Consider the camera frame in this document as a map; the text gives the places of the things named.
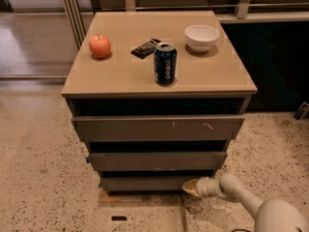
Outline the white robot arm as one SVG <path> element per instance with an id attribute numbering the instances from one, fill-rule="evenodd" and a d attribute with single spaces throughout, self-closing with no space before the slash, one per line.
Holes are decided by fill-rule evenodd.
<path id="1" fill-rule="evenodd" d="M 183 190 L 199 198 L 215 196 L 240 202 L 255 221 L 254 232 L 309 232 L 309 222 L 295 206 L 278 198 L 263 201 L 234 174 L 225 173 L 219 179 L 191 179 L 183 184 Z"/>

